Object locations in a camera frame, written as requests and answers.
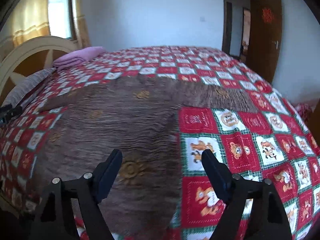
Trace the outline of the window with green frame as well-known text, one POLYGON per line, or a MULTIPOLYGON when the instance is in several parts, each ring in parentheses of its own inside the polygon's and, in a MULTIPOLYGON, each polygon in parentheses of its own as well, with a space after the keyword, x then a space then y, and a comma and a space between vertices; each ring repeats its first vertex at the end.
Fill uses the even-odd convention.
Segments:
POLYGON ((48 0, 48 20, 52 36, 75 40, 72 0, 48 0))

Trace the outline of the red patchwork cartoon bedspread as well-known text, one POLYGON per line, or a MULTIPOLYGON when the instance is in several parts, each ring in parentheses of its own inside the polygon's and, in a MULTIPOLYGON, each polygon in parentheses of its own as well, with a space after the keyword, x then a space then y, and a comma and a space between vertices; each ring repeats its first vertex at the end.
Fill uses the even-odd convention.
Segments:
POLYGON ((231 172, 274 183, 284 204, 293 239, 303 239, 319 218, 319 146, 293 106, 243 63, 201 47, 144 47, 100 55, 57 73, 25 112, 1 132, 1 182, 9 202, 35 209, 27 194, 39 150, 63 108, 39 113, 50 98, 118 77, 142 74, 216 85, 221 95, 243 92, 257 113, 229 106, 184 107, 179 114, 182 200, 170 239, 208 239, 224 205, 210 186, 201 154, 211 150, 231 172))

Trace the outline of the grey striped pillow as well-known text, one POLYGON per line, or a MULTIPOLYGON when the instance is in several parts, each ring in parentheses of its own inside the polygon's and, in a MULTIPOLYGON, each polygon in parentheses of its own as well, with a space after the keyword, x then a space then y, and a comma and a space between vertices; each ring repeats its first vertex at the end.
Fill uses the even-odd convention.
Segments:
POLYGON ((29 92, 31 92, 47 77, 51 76, 55 71, 56 68, 48 68, 29 75, 9 92, 7 97, 4 99, 2 106, 11 104, 12 107, 16 107, 29 92))

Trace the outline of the red paper door decoration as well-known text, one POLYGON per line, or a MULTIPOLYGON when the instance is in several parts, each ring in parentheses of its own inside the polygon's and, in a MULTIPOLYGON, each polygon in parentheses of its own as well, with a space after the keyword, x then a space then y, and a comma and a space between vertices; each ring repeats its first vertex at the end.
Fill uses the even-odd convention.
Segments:
POLYGON ((262 9, 262 19, 264 23, 271 24, 274 21, 274 14, 270 8, 262 9))

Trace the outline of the brown wooden door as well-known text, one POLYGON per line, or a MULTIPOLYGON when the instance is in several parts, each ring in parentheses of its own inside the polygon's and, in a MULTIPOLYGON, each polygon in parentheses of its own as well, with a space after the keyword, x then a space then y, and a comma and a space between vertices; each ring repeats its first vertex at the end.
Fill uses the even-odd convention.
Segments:
POLYGON ((251 0, 251 31, 246 64, 269 83, 272 83, 277 68, 282 23, 281 0, 251 0), (271 24, 263 22, 264 7, 270 8, 274 14, 271 24), (278 50, 274 41, 279 41, 278 50))

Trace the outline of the brown knitted sweater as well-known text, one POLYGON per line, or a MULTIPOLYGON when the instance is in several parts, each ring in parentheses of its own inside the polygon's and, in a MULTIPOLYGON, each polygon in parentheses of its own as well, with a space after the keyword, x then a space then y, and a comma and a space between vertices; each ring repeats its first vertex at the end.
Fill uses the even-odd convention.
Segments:
POLYGON ((61 106, 66 111, 40 147, 27 190, 41 193, 55 177, 77 179, 119 149, 121 169, 99 207, 111 232, 135 239, 163 238, 180 200, 178 111, 257 111, 243 90, 144 75, 76 89, 44 109, 61 106))

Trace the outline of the yellow curtain left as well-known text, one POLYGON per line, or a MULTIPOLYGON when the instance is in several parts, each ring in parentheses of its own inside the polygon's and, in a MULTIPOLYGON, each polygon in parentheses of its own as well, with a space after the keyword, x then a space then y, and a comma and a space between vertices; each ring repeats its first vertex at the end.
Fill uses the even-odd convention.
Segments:
POLYGON ((1 46, 15 48, 32 38, 48 35, 48 0, 20 0, 1 30, 1 46))

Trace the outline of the red patterned cloth pile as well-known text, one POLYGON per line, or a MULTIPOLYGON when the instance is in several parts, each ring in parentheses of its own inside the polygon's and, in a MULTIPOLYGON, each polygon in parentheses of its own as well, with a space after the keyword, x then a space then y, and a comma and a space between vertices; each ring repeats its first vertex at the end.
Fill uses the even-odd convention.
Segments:
POLYGON ((301 119, 307 124, 313 113, 311 106, 307 103, 298 103, 295 106, 295 110, 300 115, 301 119))

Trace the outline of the cream and brown headboard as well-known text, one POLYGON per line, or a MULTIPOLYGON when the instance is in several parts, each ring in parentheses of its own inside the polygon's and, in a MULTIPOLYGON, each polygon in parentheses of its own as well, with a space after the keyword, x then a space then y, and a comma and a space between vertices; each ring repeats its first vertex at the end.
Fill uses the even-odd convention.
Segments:
POLYGON ((78 49, 76 41, 57 36, 32 38, 15 48, 1 62, 1 102, 26 77, 50 68, 54 60, 78 49))

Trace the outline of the folded pink blanket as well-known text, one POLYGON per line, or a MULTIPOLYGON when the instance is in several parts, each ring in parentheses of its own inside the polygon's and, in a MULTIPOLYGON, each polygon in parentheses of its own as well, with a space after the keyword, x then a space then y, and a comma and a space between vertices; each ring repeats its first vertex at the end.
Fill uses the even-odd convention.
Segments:
POLYGON ((53 61, 53 67, 57 69, 63 69, 77 66, 83 62, 91 61, 93 58, 105 52, 106 50, 104 47, 87 47, 84 49, 75 50, 53 61))

